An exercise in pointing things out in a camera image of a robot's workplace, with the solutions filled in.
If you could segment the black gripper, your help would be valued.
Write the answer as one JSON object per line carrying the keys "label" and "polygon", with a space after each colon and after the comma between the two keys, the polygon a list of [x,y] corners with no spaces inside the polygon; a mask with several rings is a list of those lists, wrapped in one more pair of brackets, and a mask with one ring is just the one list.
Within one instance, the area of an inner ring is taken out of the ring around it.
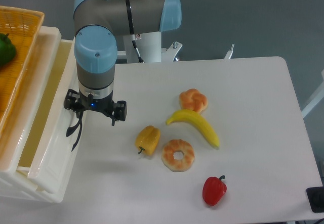
{"label": "black gripper", "polygon": [[83,113],[87,110],[96,111],[111,118],[111,125],[115,126],[117,121],[125,121],[127,116],[126,101],[114,102],[112,99],[113,93],[102,99],[88,98],[81,92],[69,89],[66,93],[63,106],[66,110],[72,110],[77,119],[82,119]]}

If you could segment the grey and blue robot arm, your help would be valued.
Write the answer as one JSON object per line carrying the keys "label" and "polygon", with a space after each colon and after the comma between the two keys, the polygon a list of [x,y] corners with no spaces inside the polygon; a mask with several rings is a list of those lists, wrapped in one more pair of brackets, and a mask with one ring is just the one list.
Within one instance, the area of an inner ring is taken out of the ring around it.
{"label": "grey and blue robot arm", "polygon": [[73,19],[78,90],[68,90],[64,108],[78,119],[90,110],[125,121],[126,102],[112,99],[116,37],[179,28],[180,0],[75,0]]}

